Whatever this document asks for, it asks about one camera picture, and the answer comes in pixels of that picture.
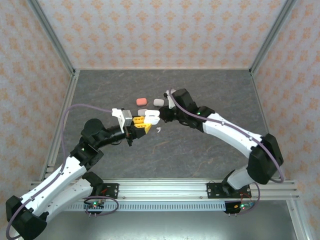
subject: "pink block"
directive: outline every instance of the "pink block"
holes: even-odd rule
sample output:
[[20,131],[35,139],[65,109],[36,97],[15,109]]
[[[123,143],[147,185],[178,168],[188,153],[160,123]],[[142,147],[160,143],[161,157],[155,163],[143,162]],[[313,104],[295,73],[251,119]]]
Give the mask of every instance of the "pink block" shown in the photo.
[[138,98],[136,100],[136,104],[138,106],[145,106],[145,105],[147,105],[147,99],[146,98]]

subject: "enclosure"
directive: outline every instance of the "enclosure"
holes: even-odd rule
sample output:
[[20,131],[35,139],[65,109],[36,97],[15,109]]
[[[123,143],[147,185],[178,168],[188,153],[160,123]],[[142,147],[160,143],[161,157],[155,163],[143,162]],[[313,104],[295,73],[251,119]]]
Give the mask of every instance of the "enclosure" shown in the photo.
[[[6,200],[63,162],[61,119],[69,106],[136,116],[159,109],[153,100],[174,88],[247,131],[274,135],[284,183],[260,185],[259,205],[237,218],[198,206],[208,203],[206,183],[221,182],[248,159],[217,137],[160,121],[131,147],[101,148],[90,170],[119,183],[119,202],[140,210],[93,219],[73,209],[78,201],[36,239],[319,238],[318,1],[5,0],[0,12],[2,236]],[[138,98],[147,105],[137,106]],[[93,118],[106,128],[118,124],[110,114],[74,108],[64,128],[68,152]],[[154,203],[195,207],[142,210]]]

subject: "orange floral pattern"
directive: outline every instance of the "orange floral pattern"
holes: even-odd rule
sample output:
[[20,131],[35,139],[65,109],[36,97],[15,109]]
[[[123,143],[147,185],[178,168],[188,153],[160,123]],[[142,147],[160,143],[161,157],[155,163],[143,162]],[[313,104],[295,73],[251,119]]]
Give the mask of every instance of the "orange floral pattern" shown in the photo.
[[5,201],[39,180],[69,77],[27,1],[0,1],[2,239]]
[[320,5],[298,1],[254,76],[285,175],[297,180],[320,236]]
[[85,69],[248,69],[285,2],[40,0],[73,66]]

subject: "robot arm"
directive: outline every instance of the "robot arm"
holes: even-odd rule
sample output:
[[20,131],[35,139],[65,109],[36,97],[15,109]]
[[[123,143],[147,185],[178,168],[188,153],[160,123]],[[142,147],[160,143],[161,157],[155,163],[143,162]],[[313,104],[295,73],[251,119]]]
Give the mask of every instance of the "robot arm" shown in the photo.
[[[47,223],[70,204],[88,196],[99,196],[103,180],[90,170],[102,157],[99,148],[126,139],[129,146],[134,139],[146,135],[151,124],[143,123],[141,117],[132,117],[129,110],[113,109],[119,125],[106,129],[99,119],[90,119],[84,125],[79,144],[67,157],[64,168],[60,166],[40,185],[23,196],[10,197],[6,203],[6,218],[24,240],[40,235]],[[82,177],[72,186],[71,182]]]
[[[238,149],[248,158],[248,165],[232,171],[222,181],[221,190],[228,196],[231,197],[237,190],[254,182],[267,184],[277,171],[269,156],[253,139],[258,140],[264,145],[274,156],[279,166],[282,165],[283,158],[277,140],[271,134],[261,136],[249,132],[227,121],[206,106],[198,107],[186,89],[171,90],[171,94],[167,90],[164,96],[168,98],[168,105],[163,106],[159,110],[162,120],[165,122],[177,120],[185,126],[218,137]],[[200,116],[202,119],[186,114],[175,105],[175,102],[189,113]]]

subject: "wallpaper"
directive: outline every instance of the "wallpaper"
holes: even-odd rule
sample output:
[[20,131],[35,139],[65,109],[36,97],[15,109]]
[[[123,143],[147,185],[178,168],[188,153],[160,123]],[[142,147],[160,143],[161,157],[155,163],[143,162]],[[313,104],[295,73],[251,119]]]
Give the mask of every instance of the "wallpaper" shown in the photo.
[[39,180],[69,78],[27,1],[0,1],[0,239],[6,200]]
[[320,236],[320,4],[298,0],[254,76],[262,108]]
[[251,67],[285,0],[40,0],[75,68]]

